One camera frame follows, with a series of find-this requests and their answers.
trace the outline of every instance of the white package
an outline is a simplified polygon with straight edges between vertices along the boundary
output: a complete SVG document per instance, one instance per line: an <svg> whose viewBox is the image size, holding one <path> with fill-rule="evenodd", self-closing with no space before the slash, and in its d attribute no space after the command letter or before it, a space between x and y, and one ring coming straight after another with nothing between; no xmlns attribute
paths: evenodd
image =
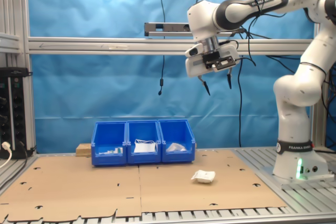
<svg viewBox="0 0 336 224"><path fill-rule="evenodd" d="M215 178L215 172L206 172L204 170L198 170L195 172L194 176L191 179L196 179L199 183L211 183Z"/></svg>
<svg viewBox="0 0 336 224"><path fill-rule="evenodd" d="M172 143L166 150L166 152L176 152L176 151L185 152L186 149L181 144Z"/></svg>
<svg viewBox="0 0 336 224"><path fill-rule="evenodd" d="M155 152L156 150L156 143L154 141L145 141L136 139L134 141L135 143L135 149L134 153L140 153L140 152Z"/></svg>

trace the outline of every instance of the vertical metal post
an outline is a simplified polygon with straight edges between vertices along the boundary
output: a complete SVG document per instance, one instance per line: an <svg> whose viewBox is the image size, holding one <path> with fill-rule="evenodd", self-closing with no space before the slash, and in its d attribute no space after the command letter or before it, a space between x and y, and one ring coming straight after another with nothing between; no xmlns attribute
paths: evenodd
<svg viewBox="0 0 336 224"><path fill-rule="evenodd" d="M0 67L23 67L32 71L28 54L28 0L0 0L0 32L19 37L19 54L6 54ZM35 146L32 77L23 79L27 149Z"/></svg>
<svg viewBox="0 0 336 224"><path fill-rule="evenodd" d="M320 25L315 24L314 26L314 37L319 32ZM323 83L322 85L322 95L324 102L327 102L329 85ZM310 126L311 126L311 140L313 144L318 146L325 146L326 139L326 129L327 129L327 112L324 108L322 99L314 106L310 108Z"/></svg>

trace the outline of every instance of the wooden block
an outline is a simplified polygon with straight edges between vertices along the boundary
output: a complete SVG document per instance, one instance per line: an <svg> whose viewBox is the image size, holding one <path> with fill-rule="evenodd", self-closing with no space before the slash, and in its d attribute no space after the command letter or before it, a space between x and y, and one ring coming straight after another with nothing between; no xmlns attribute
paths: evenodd
<svg viewBox="0 0 336 224"><path fill-rule="evenodd" d="M91 157L91 144L80 144L76 148L76 157Z"/></svg>

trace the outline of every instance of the blue backdrop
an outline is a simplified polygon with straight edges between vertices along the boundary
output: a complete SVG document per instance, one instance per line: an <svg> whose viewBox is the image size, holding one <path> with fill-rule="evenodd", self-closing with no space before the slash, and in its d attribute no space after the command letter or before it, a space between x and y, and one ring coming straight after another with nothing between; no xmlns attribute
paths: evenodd
<svg viewBox="0 0 336 224"><path fill-rule="evenodd" d="M166 22L187 22L196 0L163 0ZM220 3L223 0L207 0ZM142 38L145 22L162 22L160 0L29 0L30 35ZM260 17L251 30L271 38L312 38L303 10L283 18ZM244 62L243 146L271 146L278 117L272 86L288 70L265 56ZM237 147L238 67L233 88L226 73L204 76L211 96L185 73L184 56L166 56L163 94L158 96L162 56L32 55L37 150L74 152L91 141L96 121L187 118L197 146ZM296 70L298 61L283 60Z"/></svg>

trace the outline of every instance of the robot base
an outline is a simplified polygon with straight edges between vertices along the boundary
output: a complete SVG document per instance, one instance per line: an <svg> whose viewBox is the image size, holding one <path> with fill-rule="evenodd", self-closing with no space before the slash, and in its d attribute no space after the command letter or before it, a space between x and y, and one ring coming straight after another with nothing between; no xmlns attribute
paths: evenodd
<svg viewBox="0 0 336 224"><path fill-rule="evenodd" d="M264 167L262 172L281 189L291 184L334 181L327 161L315 151L278 154L274 169Z"/></svg>
<svg viewBox="0 0 336 224"><path fill-rule="evenodd" d="M318 178L311 177L311 179L284 179L273 174L273 167L263 167L260 169L261 174L265 178L260 177L260 179L265 182L271 182L276 185L281 190L288 189L291 185L303 184L303 183L314 183L314 182L333 182L335 177L333 174L320 175Z"/></svg>

